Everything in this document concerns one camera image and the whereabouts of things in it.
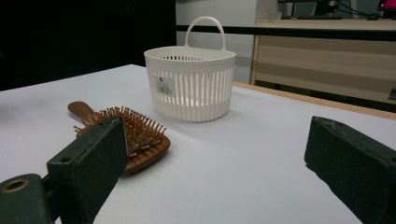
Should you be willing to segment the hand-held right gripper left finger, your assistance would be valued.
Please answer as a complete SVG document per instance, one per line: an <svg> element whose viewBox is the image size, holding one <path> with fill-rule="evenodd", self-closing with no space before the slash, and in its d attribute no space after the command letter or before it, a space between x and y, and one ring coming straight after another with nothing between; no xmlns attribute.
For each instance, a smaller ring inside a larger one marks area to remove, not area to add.
<svg viewBox="0 0 396 224"><path fill-rule="evenodd" d="M47 162L63 224L93 224L129 161L124 119L106 119Z"/></svg>

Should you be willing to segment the white slotted plastic basket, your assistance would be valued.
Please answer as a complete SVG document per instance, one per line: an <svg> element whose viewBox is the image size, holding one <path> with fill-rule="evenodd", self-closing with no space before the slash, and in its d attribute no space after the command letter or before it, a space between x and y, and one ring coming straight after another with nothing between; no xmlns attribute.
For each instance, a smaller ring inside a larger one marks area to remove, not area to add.
<svg viewBox="0 0 396 224"><path fill-rule="evenodd" d="M230 108L236 54L189 44L149 49L144 53L150 95L164 116L206 122Z"/></svg>

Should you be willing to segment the black curtain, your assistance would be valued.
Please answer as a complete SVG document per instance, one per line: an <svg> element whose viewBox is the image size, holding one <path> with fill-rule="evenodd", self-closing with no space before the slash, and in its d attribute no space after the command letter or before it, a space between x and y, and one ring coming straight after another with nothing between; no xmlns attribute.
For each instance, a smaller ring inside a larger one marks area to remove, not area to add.
<svg viewBox="0 0 396 224"><path fill-rule="evenodd" d="M176 0L0 0L0 91L143 66L175 24Z"/></svg>

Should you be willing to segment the wooden cabinet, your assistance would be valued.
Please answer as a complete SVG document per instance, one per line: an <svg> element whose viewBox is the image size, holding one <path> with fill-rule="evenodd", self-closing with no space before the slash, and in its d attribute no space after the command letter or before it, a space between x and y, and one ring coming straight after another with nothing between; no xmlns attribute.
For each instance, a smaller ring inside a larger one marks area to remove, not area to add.
<svg viewBox="0 0 396 224"><path fill-rule="evenodd" d="M396 21L258 20L256 27L396 31ZM396 105L396 42L256 35L251 82Z"/></svg>

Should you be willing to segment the black monitor stand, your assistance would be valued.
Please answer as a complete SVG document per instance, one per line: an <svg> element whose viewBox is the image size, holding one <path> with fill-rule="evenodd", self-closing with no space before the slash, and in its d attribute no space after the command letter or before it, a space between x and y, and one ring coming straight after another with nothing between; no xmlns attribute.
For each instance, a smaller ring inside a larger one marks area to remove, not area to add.
<svg viewBox="0 0 396 224"><path fill-rule="evenodd" d="M334 11L339 8L335 0L318 0L316 2L315 16L331 16Z"/></svg>

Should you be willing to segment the black horizontal frame bar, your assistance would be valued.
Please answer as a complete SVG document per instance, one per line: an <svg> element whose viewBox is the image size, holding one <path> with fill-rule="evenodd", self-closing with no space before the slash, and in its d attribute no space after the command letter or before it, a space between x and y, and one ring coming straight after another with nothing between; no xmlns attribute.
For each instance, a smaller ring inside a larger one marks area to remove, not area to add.
<svg viewBox="0 0 396 224"><path fill-rule="evenodd" d="M396 31L386 31L386 30L376 31L376 30L337 30L337 29L224 26L223 31L225 34L232 34L232 35L269 35L269 36L287 36L287 37L396 42Z"/></svg>

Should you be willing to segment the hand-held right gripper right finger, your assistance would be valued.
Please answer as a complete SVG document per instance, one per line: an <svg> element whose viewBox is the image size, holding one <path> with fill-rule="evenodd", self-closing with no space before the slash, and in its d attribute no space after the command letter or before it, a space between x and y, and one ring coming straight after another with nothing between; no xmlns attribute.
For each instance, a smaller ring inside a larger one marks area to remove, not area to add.
<svg viewBox="0 0 396 224"><path fill-rule="evenodd" d="M313 117L304 153L363 224L396 224L396 151L344 123Z"/></svg>

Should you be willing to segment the brown wooden hairbrush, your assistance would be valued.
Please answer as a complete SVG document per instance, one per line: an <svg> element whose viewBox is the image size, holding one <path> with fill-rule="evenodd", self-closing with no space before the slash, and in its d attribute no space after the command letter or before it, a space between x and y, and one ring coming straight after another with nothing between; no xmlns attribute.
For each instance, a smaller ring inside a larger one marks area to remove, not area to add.
<svg viewBox="0 0 396 224"><path fill-rule="evenodd" d="M171 145L164 134L166 128L157 121L129 107L110 107L94 111L88 104L77 101L68 105L69 112L81 119L83 127L75 126L77 137L81 137L95 124L106 119L123 117L126 141L129 148L129 163L124 174L136 173L160 159Z"/></svg>

